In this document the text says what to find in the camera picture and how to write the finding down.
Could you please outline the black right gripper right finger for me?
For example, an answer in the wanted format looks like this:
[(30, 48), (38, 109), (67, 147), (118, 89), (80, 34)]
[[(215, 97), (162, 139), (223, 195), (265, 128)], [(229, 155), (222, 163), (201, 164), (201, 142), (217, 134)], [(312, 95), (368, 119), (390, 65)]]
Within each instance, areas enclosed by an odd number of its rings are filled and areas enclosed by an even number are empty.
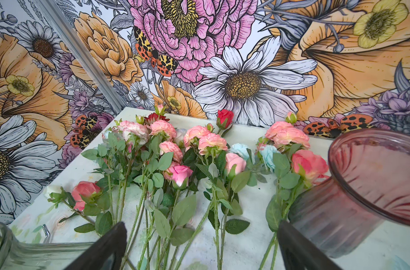
[(287, 270), (341, 270), (290, 223), (282, 221), (277, 239)]

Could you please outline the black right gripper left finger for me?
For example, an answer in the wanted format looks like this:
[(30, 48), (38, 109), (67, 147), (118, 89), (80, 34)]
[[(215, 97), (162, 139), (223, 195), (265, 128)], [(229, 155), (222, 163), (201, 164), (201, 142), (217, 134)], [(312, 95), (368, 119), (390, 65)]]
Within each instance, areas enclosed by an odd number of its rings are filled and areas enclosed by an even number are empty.
[(65, 270), (120, 270), (127, 249), (127, 230), (118, 222)]

